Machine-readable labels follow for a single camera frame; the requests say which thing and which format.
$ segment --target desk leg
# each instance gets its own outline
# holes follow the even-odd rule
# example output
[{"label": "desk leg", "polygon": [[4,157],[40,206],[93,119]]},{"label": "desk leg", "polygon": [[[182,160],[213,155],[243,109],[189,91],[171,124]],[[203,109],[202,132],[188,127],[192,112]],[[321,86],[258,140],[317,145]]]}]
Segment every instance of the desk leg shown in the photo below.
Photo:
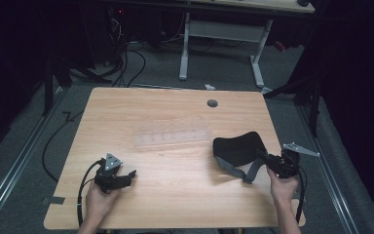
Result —
[{"label": "desk leg", "polygon": [[187,68],[188,68],[188,38],[190,33],[190,13],[186,13],[186,22],[184,28],[184,48],[183,54],[181,55],[180,64],[180,80],[187,80]]},{"label": "desk leg", "polygon": [[270,28],[272,27],[273,20],[269,19],[264,27],[263,33],[260,36],[259,46],[255,56],[251,56],[251,67],[253,68],[254,79],[256,80],[256,86],[259,88],[264,87],[263,77],[260,72],[259,60],[262,55],[263,48],[266,44],[267,37],[269,36]]}]

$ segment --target hand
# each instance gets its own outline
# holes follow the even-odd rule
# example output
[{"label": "hand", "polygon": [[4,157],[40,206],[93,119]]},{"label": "hand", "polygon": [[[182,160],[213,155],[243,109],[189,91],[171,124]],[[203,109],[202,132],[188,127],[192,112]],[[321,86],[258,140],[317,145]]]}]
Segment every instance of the hand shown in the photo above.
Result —
[{"label": "hand", "polygon": [[290,203],[297,189],[296,177],[279,178],[269,167],[266,168],[271,180],[271,193],[275,203]]},{"label": "hand", "polygon": [[86,199],[87,216],[78,233],[95,233],[102,220],[111,211],[120,194],[121,189],[115,189],[105,194],[98,185],[91,181]]}]

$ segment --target dark background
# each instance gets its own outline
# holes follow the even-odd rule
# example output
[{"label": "dark background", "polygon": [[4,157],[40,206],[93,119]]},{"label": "dark background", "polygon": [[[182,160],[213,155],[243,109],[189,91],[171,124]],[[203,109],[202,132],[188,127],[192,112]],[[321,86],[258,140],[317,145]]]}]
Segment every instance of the dark background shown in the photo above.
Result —
[{"label": "dark background", "polygon": [[[304,101],[309,103],[314,86],[321,85],[333,122],[374,202],[374,1],[317,0],[313,4],[316,15],[328,20],[313,27],[309,22],[278,19],[268,44],[281,41],[286,47],[306,47],[289,84],[305,78],[312,82],[291,92],[308,93]],[[108,23],[99,15],[91,20],[85,6],[37,9],[32,2],[0,0],[0,140],[44,80],[49,45],[85,67],[111,56],[109,46],[99,48],[96,43],[108,45],[102,34]],[[156,47],[164,39],[161,31],[171,34],[181,15],[134,9],[130,13],[126,25],[133,36]],[[88,28],[101,28],[102,35]],[[70,36],[57,37],[62,31]]]}]

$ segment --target gray carpet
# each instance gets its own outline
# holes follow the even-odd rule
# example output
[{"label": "gray carpet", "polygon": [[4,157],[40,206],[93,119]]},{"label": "gray carpet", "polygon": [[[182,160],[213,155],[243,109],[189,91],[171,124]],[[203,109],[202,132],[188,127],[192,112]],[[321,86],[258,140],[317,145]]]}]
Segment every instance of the gray carpet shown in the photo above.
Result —
[{"label": "gray carpet", "polygon": [[[245,55],[251,54],[249,52],[251,49],[247,48],[251,46],[245,44],[238,48],[228,48],[228,53],[224,53],[227,48],[221,45],[212,46],[205,52],[191,52],[188,79],[179,81],[180,48],[162,47],[158,50],[147,45],[133,44],[130,49],[140,48],[138,52],[146,59],[146,66],[133,81],[133,85],[203,90],[205,84],[210,84],[216,90],[259,92],[260,89],[255,87],[248,56]],[[207,49],[206,45],[192,45],[192,50],[204,49]],[[303,48],[289,49],[282,53],[273,47],[265,48],[260,67],[266,87],[273,89],[284,85],[302,52]],[[143,64],[142,58],[136,53],[128,52],[128,58],[129,65],[124,76],[126,82],[140,70]],[[92,88],[96,86],[100,85],[88,80],[74,79],[72,87],[61,92],[65,94],[64,97],[37,139],[26,167],[0,210],[0,233],[75,233],[50,231],[43,226],[48,209],[46,200],[53,195],[56,183],[44,172],[41,159],[51,135],[65,123],[66,114],[63,112],[69,111],[72,116],[82,111]],[[14,121],[10,132],[0,144],[0,184],[17,160],[34,127],[42,119],[43,95],[44,91],[41,88]],[[354,219],[357,230],[351,233],[374,233],[373,203],[334,129],[324,102],[320,103],[318,139],[312,139],[306,129],[305,120],[300,115],[305,107],[294,106],[290,98],[291,96],[278,96],[266,100],[280,143],[296,142],[306,148],[314,149],[318,147],[316,145],[318,140],[322,156],[326,157]],[[67,124],[47,148],[46,164],[55,177],[60,175],[79,122],[78,117],[74,122]],[[302,227],[302,232],[349,233],[338,215],[333,198],[329,195],[329,187],[318,158],[302,156],[301,166],[309,178],[304,207],[307,223]],[[272,229],[250,228],[246,229],[245,233],[272,233]]]}]

